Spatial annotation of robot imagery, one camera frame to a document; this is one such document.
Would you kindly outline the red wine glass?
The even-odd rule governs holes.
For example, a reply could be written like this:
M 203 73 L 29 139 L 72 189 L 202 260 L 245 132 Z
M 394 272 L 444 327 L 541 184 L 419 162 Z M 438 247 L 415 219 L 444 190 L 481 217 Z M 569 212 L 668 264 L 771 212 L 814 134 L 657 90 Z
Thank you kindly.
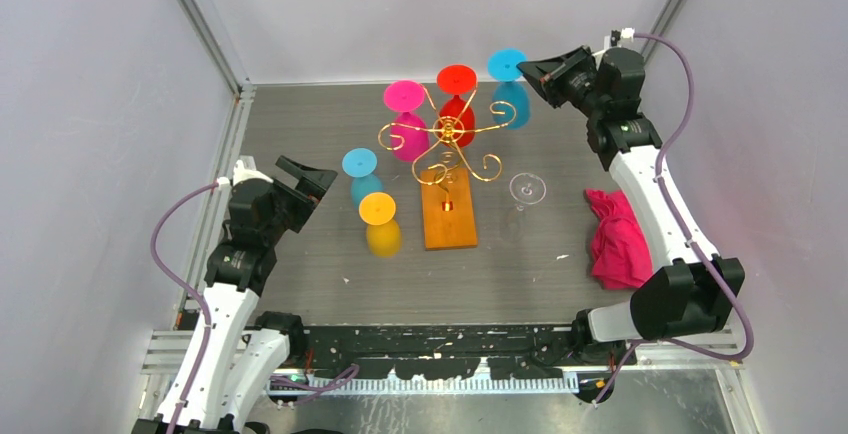
M 465 133 L 455 135 L 454 140 L 460 148 L 465 148 L 475 137 L 473 130 L 476 128 L 476 117 L 469 100 L 477 86 L 476 73 L 467 65 L 454 64 L 444 67 L 436 81 L 439 89 L 450 95 L 450 99 L 440 109 L 439 116 L 458 121 L 455 127 L 465 130 Z

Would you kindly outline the pink wine glass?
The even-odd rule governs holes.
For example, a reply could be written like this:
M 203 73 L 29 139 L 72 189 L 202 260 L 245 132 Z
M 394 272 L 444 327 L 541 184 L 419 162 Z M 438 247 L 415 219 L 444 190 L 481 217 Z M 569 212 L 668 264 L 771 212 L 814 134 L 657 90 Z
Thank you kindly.
M 384 91 L 384 104 L 397 114 L 389 128 L 389 137 L 392 152 L 400 161 L 411 163 L 429 147 L 427 127 L 416 114 L 425 98 L 425 89 L 411 80 L 396 81 Z

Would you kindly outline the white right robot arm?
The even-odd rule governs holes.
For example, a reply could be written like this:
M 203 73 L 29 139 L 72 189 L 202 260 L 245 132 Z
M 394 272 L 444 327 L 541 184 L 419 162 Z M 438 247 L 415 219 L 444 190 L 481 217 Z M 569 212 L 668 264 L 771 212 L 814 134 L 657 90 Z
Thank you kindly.
M 611 343 L 724 329 L 745 272 L 698 232 L 671 178 L 664 144 L 640 110 L 642 55 L 624 47 L 594 55 L 580 47 L 517 68 L 550 106 L 569 103 L 586 116 L 588 143 L 630 203 L 651 256 L 652 276 L 628 301 L 578 313 L 570 339 L 574 357 L 591 365 Z

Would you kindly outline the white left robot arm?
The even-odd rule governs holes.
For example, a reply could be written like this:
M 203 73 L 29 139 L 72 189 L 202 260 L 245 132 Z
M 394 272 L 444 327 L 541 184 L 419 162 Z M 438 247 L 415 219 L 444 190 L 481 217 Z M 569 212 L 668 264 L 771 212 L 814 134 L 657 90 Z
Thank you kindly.
M 261 314 L 245 353 L 236 353 L 277 263 L 277 244 L 285 233 L 301 231 L 337 177 L 334 170 L 309 167 L 286 156 L 280 156 L 276 165 L 295 179 L 294 186 L 237 161 L 231 176 L 185 195 L 154 227 L 150 239 L 154 263 L 197 301 L 200 318 L 157 412 L 150 419 L 138 419 L 133 432 L 239 433 L 272 373 L 305 359 L 301 318 L 279 312 Z M 163 262 L 158 237 L 178 208 L 223 187 L 229 190 L 224 235 L 207 259 L 205 287 L 197 290 Z

